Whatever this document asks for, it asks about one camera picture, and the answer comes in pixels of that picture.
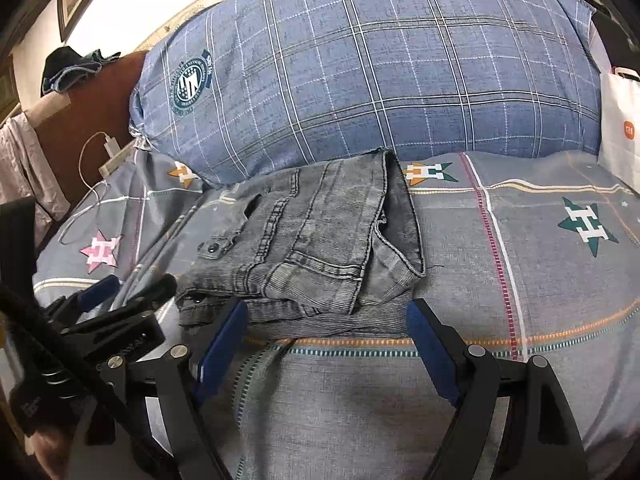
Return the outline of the left hand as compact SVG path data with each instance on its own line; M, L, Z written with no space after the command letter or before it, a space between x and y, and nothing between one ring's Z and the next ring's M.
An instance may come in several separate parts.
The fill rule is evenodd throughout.
M35 431L29 438L38 463L54 480L66 478L72 441L67 434L54 427Z

